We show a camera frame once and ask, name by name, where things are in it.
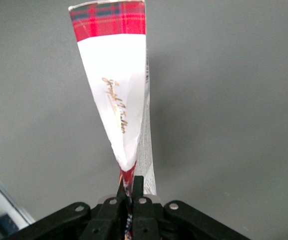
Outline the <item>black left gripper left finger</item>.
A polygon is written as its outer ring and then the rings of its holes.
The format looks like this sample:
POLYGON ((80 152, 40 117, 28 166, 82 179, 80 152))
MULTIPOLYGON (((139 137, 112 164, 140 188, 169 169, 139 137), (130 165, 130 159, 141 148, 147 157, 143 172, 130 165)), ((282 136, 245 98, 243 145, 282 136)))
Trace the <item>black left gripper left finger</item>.
POLYGON ((127 219, 126 194, 123 185, 91 210, 92 217, 84 229, 83 240, 123 240, 127 219))

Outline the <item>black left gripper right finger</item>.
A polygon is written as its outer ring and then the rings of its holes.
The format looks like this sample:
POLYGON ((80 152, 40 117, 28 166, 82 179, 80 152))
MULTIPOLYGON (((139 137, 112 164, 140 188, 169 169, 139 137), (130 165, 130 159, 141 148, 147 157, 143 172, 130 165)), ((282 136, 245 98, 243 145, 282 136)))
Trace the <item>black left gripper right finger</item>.
POLYGON ((154 204, 159 204, 160 199, 153 194, 144 194, 143 176, 134 177, 132 197, 132 239, 160 240, 158 221, 154 211, 154 204))

